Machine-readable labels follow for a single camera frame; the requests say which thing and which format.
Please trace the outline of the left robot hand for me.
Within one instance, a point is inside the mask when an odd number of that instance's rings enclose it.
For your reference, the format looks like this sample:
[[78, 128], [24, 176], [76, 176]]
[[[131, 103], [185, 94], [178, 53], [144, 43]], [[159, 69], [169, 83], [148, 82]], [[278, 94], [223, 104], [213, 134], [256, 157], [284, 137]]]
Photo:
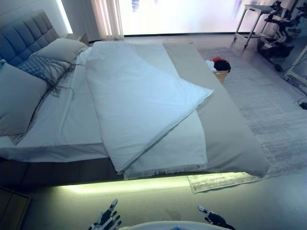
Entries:
[[118, 200], [113, 200], [109, 208], [100, 213], [97, 221], [90, 225], [88, 230], [117, 230], [122, 224], [120, 214], [114, 210], [117, 204]]

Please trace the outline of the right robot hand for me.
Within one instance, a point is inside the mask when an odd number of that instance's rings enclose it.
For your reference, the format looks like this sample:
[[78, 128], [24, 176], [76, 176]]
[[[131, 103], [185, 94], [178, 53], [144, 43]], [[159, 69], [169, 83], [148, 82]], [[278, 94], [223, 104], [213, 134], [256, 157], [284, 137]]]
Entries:
[[205, 209], [201, 205], [197, 205], [197, 209], [204, 215], [204, 219], [208, 223], [225, 229], [236, 230], [233, 226], [228, 224], [226, 220], [220, 215]]

